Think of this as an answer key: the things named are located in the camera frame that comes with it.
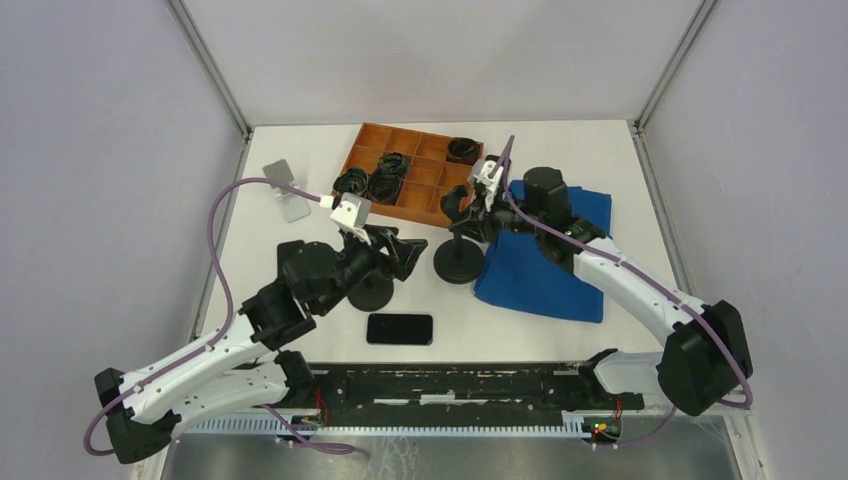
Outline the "blue cloth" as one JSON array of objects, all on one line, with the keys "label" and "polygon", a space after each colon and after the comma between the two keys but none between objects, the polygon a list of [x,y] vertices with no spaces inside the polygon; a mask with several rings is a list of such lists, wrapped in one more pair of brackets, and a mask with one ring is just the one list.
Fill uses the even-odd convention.
[{"label": "blue cloth", "polygon": [[599,324],[604,294],[546,260],[531,233],[498,231],[476,280],[476,299],[500,308]]}]

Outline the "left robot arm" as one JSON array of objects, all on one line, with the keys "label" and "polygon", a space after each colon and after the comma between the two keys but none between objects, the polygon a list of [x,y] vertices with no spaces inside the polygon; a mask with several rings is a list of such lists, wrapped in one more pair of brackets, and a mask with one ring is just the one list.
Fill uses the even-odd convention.
[{"label": "left robot arm", "polygon": [[95,377],[109,454],[122,464],[153,456],[196,424],[244,408],[283,402],[302,407],[315,378],[288,344],[314,330],[370,277],[406,280],[428,246],[396,227],[367,225],[323,242],[277,247],[277,276],[245,300],[227,325],[139,370],[108,368]]}]

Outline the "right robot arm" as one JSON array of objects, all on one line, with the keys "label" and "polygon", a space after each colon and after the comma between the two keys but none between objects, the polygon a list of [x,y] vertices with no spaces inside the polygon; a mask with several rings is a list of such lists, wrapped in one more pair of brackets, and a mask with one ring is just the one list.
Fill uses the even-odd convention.
[{"label": "right robot arm", "polygon": [[610,297],[659,342],[661,351],[607,349],[585,363],[580,400],[602,408],[617,394],[662,395],[698,416],[715,404],[748,409],[753,373],[741,314],[726,301],[712,305],[667,287],[630,260],[613,239],[575,214],[560,170],[534,167],[514,198],[506,167],[492,161],[440,199],[453,237],[436,252],[437,275],[453,284],[483,271],[483,243],[501,233],[531,235],[542,256]]}]

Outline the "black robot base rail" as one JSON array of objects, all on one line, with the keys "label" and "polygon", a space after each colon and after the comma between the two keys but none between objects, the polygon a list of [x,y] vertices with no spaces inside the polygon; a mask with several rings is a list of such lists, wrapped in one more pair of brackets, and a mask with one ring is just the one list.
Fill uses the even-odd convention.
[{"label": "black robot base rail", "polygon": [[578,411],[641,410],[639,394],[610,394],[575,362],[313,363],[309,386],[276,407],[328,408],[329,427],[555,426]]}]

